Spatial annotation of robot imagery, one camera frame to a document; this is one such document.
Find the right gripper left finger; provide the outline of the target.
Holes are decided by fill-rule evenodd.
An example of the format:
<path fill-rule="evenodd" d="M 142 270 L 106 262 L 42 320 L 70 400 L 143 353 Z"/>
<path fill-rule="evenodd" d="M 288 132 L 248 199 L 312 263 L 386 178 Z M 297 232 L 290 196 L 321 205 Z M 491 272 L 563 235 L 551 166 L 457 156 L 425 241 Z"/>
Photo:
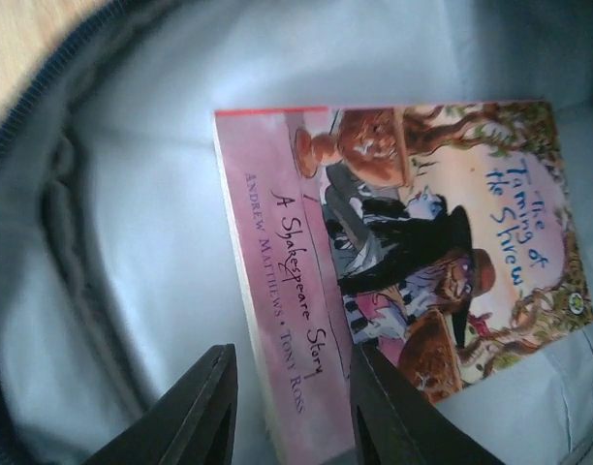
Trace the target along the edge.
<path fill-rule="evenodd" d="M 233 344 L 209 348 L 138 421 L 88 464 L 230 464 L 237 410 Z"/>

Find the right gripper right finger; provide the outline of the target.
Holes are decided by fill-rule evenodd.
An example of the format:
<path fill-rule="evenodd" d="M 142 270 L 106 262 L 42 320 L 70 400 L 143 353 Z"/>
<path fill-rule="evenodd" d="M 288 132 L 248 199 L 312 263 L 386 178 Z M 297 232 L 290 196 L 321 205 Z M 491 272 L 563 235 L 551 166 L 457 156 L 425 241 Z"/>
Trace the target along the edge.
<path fill-rule="evenodd" d="M 373 347 L 353 347 L 350 402 L 360 464 L 501 462 L 448 421 Z"/>

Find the navy blue student backpack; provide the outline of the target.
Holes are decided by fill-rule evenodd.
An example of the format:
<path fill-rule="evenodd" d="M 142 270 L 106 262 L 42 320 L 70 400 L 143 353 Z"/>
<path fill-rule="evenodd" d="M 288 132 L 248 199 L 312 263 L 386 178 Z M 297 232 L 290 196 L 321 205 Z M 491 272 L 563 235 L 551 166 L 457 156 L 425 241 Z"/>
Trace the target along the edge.
<path fill-rule="evenodd" d="M 284 464 L 217 111 L 520 101 L 551 106 L 593 298 L 593 1 L 107 3 L 0 126 L 0 462 L 88 464 L 233 344 L 230 464 Z"/>

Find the pink Taming of Shrew book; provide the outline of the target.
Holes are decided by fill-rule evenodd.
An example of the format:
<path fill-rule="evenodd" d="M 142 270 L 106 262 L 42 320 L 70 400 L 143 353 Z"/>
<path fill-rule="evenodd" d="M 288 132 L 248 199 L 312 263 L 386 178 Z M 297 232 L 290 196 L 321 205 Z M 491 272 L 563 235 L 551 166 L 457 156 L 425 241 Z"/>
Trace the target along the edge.
<path fill-rule="evenodd" d="M 593 298 L 547 102 L 219 110 L 214 130 L 282 463 L 354 446 L 356 346 L 507 464 L 593 462 Z"/>

